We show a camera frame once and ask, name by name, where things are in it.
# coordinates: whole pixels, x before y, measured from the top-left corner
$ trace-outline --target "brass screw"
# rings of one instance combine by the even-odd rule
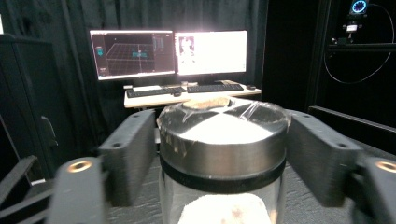
[[[396,164],[395,163],[391,163],[391,162],[387,162],[387,161],[378,161],[375,165],[382,170],[396,174]]]
[[[67,172],[78,173],[90,168],[91,166],[92,166],[92,162],[90,161],[78,161],[69,165],[69,167],[67,167]]]

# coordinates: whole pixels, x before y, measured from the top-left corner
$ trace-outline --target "black curtain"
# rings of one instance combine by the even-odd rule
[[[5,33],[52,43],[76,136],[91,147],[135,111],[123,106],[123,81],[97,81],[90,30],[247,30],[246,83],[260,88],[266,12],[267,0],[0,1]]]

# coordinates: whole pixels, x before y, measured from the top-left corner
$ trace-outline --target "glowing blue ring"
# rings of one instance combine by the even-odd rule
[[[364,9],[367,8],[367,3],[365,1],[357,1],[352,5],[352,11],[355,13],[361,13],[364,11]]]

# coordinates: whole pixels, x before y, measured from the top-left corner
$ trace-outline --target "monitor screen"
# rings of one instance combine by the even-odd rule
[[[175,48],[179,75],[246,72],[246,31],[175,33]]]
[[[175,73],[172,31],[90,31],[99,80]]]

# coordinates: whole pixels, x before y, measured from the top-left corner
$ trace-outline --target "white desk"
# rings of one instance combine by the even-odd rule
[[[244,88],[242,91],[219,91],[219,92],[203,92],[203,93],[182,92],[181,95],[178,97],[175,97],[171,94],[165,94],[165,95],[128,98],[125,92],[124,106],[125,108],[141,108],[141,107],[150,107],[150,106],[159,106],[159,105],[171,105],[171,104],[186,102],[189,101],[190,99],[194,99],[198,97],[206,97],[206,96],[214,96],[214,95],[227,95],[227,96],[238,97],[238,96],[249,96],[249,95],[262,93],[262,90],[256,89],[254,91],[251,91],[248,90],[245,85],[242,84],[240,85]],[[161,88],[160,86],[136,87],[134,88],[134,91],[155,90],[160,88]]]

